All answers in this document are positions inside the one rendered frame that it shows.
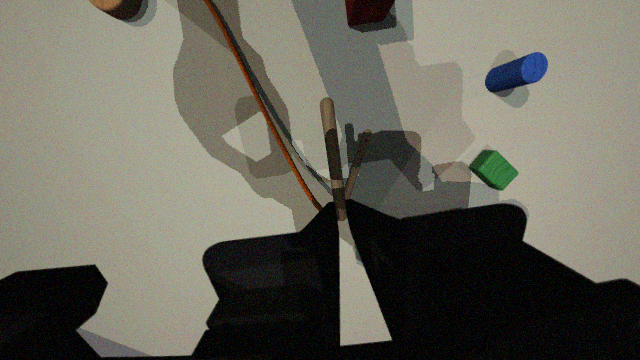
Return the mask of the green rectangular block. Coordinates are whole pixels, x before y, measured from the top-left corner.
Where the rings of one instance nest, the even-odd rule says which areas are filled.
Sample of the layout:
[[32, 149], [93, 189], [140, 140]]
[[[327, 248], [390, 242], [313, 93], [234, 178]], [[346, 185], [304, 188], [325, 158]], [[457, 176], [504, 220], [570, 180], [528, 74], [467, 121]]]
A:
[[504, 190], [519, 174], [497, 150], [483, 150], [468, 167], [488, 187]]

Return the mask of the dark blue cylinder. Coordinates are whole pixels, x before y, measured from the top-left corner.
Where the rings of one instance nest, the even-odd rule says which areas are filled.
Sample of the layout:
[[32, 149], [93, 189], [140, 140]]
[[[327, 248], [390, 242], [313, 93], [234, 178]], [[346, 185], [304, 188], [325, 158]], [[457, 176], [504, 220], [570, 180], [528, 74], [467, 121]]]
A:
[[543, 53], [530, 53], [489, 71], [485, 81], [486, 87], [491, 92], [499, 92], [533, 84], [542, 79], [547, 66], [548, 61]]

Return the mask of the red wooden block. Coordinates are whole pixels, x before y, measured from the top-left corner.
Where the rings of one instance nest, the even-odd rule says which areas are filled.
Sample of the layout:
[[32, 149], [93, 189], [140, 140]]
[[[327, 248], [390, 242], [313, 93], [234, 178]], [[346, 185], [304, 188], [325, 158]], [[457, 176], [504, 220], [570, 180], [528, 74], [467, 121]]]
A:
[[395, 0], [345, 0], [348, 26], [381, 22]]

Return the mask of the round wooden button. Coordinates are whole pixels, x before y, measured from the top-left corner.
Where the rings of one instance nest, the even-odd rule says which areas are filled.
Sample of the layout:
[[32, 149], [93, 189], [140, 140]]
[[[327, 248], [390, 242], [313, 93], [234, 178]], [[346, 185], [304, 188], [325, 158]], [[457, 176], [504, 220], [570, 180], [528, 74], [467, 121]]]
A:
[[101, 11], [116, 19], [128, 20], [136, 15], [142, 0], [88, 0]]

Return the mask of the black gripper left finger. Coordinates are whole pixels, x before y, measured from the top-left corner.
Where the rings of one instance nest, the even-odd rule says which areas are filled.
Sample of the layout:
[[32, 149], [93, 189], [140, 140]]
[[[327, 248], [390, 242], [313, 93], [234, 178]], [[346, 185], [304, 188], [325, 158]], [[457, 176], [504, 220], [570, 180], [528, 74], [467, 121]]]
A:
[[327, 347], [340, 346], [340, 248], [335, 203], [300, 231], [219, 242], [202, 261], [219, 297], [228, 291], [304, 284]]

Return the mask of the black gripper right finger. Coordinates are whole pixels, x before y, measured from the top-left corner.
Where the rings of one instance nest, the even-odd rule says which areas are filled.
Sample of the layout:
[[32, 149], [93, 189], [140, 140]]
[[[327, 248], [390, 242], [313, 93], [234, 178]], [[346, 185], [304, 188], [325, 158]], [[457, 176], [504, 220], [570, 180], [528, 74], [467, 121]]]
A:
[[429, 248], [518, 237], [527, 216], [491, 204], [397, 219], [345, 200], [350, 231], [392, 340], [416, 337], [422, 253]]

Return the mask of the brown string with wooden stick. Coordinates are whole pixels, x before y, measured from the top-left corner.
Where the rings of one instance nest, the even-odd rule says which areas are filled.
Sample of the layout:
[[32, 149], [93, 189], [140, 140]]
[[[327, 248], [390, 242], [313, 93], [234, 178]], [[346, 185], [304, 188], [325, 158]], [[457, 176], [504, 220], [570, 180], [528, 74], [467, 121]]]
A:
[[[225, 25], [222, 21], [222, 19], [219, 17], [219, 13], [216, 11], [216, 9], [213, 7], [214, 5], [212, 4], [212, 2], [210, 0], [204, 0], [204, 2], [206, 3], [206, 5], [208, 6], [208, 8], [211, 10], [211, 14], [213, 14], [214, 18], [216, 19], [217, 24], [219, 25], [219, 27], [222, 30], [222, 34], [224, 34], [227, 42], [229, 43], [229, 47], [231, 49], [231, 51], [233, 52], [237, 63], [243, 73], [243, 75], [245, 76], [247, 82], [248, 82], [248, 86], [252, 92], [252, 94], [254, 95], [264, 117], [266, 118], [266, 122], [268, 123], [276, 141], [278, 142], [285, 158], [287, 159], [291, 169], [293, 170], [296, 178], [298, 179], [300, 185], [302, 186], [303, 190], [305, 191], [306, 195], [308, 196], [308, 198], [310, 199], [310, 201], [313, 203], [313, 205], [317, 208], [317, 210], [320, 212], [322, 210], [322, 206], [318, 203], [318, 201], [315, 199], [315, 197], [313, 196], [313, 194], [311, 193], [311, 191], [309, 190], [309, 188], [307, 187], [306, 183], [304, 182], [302, 176], [300, 175], [297, 167], [295, 166], [290, 154], [288, 153], [280, 135], [278, 134], [273, 122], [271, 121], [270, 117], [269, 117], [269, 113], [259, 95], [259, 93], [257, 92], [253, 82], [252, 82], [252, 78], [250, 76], [250, 74], [248, 73], [243, 61], [241, 60], [241, 56], [238, 52], [238, 50], [236, 49], [232, 38], [230, 36], [230, 34], [228, 33], [227, 29], [225, 28]], [[327, 152], [327, 159], [328, 159], [328, 166], [329, 166], [329, 173], [330, 173], [330, 180], [331, 180], [331, 187], [332, 187], [332, 194], [333, 194], [333, 201], [335, 203], [335, 207], [336, 207], [336, 214], [337, 214], [337, 221], [345, 221], [347, 218], [347, 213], [346, 213], [346, 205], [345, 205], [345, 192], [344, 192], [344, 184], [343, 184], [343, 175], [342, 175], [342, 167], [341, 167], [341, 159], [340, 159], [340, 151], [339, 151], [339, 142], [338, 142], [338, 134], [337, 134], [337, 126], [336, 126], [336, 117], [335, 117], [335, 110], [334, 110], [334, 103], [332, 101], [332, 99], [330, 98], [323, 98], [320, 102], [320, 111], [321, 111], [321, 118], [322, 118], [322, 125], [323, 125], [323, 132], [324, 132], [324, 139], [325, 139], [325, 145], [326, 145], [326, 152]]]

